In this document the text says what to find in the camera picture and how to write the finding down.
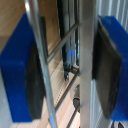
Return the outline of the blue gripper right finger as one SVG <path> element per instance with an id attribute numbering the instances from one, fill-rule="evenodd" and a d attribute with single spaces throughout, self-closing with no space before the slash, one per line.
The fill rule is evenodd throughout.
<path id="1" fill-rule="evenodd" d="M 104 116 L 128 121 L 128 33 L 114 16 L 99 18 L 93 78 Z"/>

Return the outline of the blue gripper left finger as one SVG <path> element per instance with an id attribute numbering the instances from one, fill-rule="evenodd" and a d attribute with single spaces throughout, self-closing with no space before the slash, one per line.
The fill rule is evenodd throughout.
<path id="1" fill-rule="evenodd" d="M 0 68 L 12 120 L 32 122 L 41 118 L 45 96 L 35 38 L 23 14 L 0 54 Z"/>

